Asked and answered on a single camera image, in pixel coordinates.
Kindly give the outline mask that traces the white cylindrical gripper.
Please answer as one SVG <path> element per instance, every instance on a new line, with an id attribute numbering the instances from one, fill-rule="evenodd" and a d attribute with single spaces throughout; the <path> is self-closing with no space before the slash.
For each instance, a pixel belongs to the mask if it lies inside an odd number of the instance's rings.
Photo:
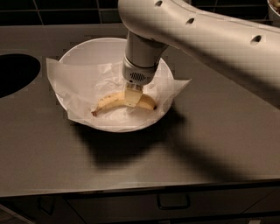
<path id="1" fill-rule="evenodd" d="M 135 107 L 143 94 L 143 87 L 152 82 L 158 70 L 159 58 L 155 58 L 150 66 L 139 66 L 123 58 L 122 75 L 128 82 L 124 89 L 124 102 L 129 107 Z"/>

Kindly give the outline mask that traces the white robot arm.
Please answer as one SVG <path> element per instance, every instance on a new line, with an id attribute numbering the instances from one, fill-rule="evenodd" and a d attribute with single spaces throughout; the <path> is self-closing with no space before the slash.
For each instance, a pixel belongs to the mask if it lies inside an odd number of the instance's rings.
<path id="1" fill-rule="evenodd" d="M 130 85 L 150 83 L 172 46 L 279 107 L 279 28 L 199 10 L 184 0 L 119 0 L 118 10 L 129 31 L 122 73 Z"/>

